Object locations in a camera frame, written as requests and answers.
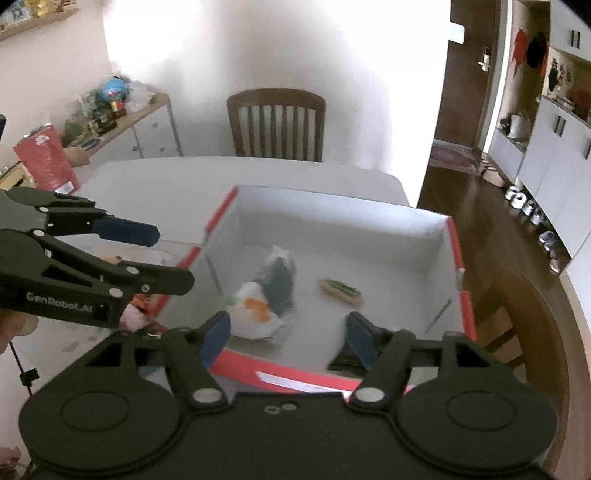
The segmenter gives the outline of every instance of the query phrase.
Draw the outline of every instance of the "wooden floor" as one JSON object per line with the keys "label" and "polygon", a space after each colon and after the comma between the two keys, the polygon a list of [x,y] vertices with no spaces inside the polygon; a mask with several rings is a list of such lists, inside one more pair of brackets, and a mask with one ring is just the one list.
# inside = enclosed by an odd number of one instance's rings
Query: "wooden floor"
{"label": "wooden floor", "polygon": [[[589,371],[569,301],[558,275],[550,270],[548,255],[538,244],[540,231],[525,221],[520,210],[509,205],[503,190],[474,175],[438,167],[428,168],[418,207],[453,217],[466,265],[465,289],[472,295],[473,303],[491,284],[495,268],[502,265],[520,270],[542,292],[560,322],[571,382],[570,431],[567,433],[567,440],[570,440],[565,443],[557,474],[565,480],[588,480],[591,445],[582,439],[589,438],[586,429],[591,429]],[[502,323],[500,319],[492,330],[506,330]],[[487,337],[496,333],[501,332],[479,329],[479,341],[486,343]],[[503,352],[506,359],[518,354],[518,345]]]}

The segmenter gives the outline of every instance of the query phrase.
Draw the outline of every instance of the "cabinet drawer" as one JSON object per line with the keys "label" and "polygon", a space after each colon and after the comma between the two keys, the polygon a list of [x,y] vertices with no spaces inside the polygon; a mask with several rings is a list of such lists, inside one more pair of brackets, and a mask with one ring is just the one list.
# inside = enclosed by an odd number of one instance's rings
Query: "cabinet drawer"
{"label": "cabinet drawer", "polygon": [[591,61],[591,28],[561,0],[551,10],[550,45]]}
{"label": "cabinet drawer", "polygon": [[134,160],[141,156],[134,130],[130,128],[92,155],[90,164],[99,167],[110,161]]}
{"label": "cabinet drawer", "polygon": [[542,98],[540,101],[534,130],[519,171],[519,179],[534,197],[560,146],[560,129],[567,116],[565,111],[549,100]]}
{"label": "cabinet drawer", "polygon": [[507,178],[509,178],[510,181],[515,182],[523,161],[523,152],[502,132],[497,130],[492,137],[489,155]]}
{"label": "cabinet drawer", "polygon": [[591,231],[591,129],[580,124],[581,135],[572,144],[573,166],[566,199],[554,227],[574,256]]}
{"label": "cabinet drawer", "polygon": [[576,171],[586,147],[582,146],[587,127],[573,116],[564,113],[560,126],[562,136],[550,161],[535,199],[553,224],[557,221],[570,188],[576,181]]}
{"label": "cabinet drawer", "polygon": [[168,108],[151,113],[134,126],[144,158],[172,157],[178,155]]}

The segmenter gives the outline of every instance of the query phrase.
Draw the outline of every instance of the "cardboard box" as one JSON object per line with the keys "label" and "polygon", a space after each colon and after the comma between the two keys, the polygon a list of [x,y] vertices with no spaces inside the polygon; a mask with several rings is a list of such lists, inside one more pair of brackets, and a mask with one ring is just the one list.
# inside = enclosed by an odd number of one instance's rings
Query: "cardboard box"
{"label": "cardboard box", "polygon": [[[232,337],[213,373],[279,392],[340,390],[359,380],[326,371],[343,345],[351,306],[321,293],[317,280],[358,288],[357,308],[372,323],[440,339],[448,330],[475,339],[472,306],[450,217],[426,210],[329,194],[235,187],[193,252],[195,286],[160,302],[158,321],[197,327],[240,284],[253,279],[273,245],[291,252],[295,318],[281,342]],[[411,384],[436,375],[417,369]]]}

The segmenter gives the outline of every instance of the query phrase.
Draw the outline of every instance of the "wooden chair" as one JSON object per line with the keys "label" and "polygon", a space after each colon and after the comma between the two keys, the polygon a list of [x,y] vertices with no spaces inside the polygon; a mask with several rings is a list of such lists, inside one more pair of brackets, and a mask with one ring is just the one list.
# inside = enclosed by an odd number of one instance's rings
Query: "wooden chair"
{"label": "wooden chair", "polygon": [[553,472],[560,459],[569,416],[569,370],[560,331],[554,315],[541,293],[521,273],[499,270],[493,285],[476,304],[476,326],[490,319],[504,307],[511,328],[488,342],[485,349],[497,352],[514,337],[522,354],[506,362],[512,369],[525,366],[527,381],[547,394],[558,411],[558,432],[544,461]]}
{"label": "wooden chair", "polygon": [[[293,107],[293,115],[288,120],[288,107]],[[280,135],[281,142],[278,145],[277,134],[277,107],[280,112]],[[234,137],[236,155],[246,157],[241,128],[239,110],[246,108],[246,140],[249,145],[250,157],[272,157],[288,158],[288,145],[291,136],[292,160],[310,160],[310,110],[314,111],[314,153],[311,158],[315,162],[322,161],[322,144],[324,134],[324,115],[326,102],[318,95],[303,90],[289,88],[263,88],[258,90],[247,90],[237,93],[228,99],[228,114],[230,116],[230,127]],[[255,128],[255,115],[253,110],[258,110],[257,128]],[[302,131],[298,130],[300,125],[300,114],[303,113]]]}

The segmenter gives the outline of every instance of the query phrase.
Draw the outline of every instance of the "white table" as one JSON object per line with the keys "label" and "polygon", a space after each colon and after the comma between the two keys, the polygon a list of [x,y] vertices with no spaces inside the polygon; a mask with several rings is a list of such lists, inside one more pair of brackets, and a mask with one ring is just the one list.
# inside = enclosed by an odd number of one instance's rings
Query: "white table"
{"label": "white table", "polygon": [[[226,194],[237,184],[282,187],[353,196],[408,205],[401,183],[375,170],[293,160],[229,157],[179,157],[128,160],[102,166],[78,194],[116,216],[151,223],[162,240],[200,244],[204,227]],[[41,319],[37,331],[17,338],[25,369],[37,368],[37,390],[108,336],[106,329]],[[0,357],[0,446],[21,448],[18,412],[26,390],[18,382],[11,355]]]}
{"label": "white table", "polygon": [[107,163],[77,194],[120,218],[156,225],[162,240],[201,244],[207,220],[232,187],[240,184],[408,205],[398,179],[378,170],[243,157]]}

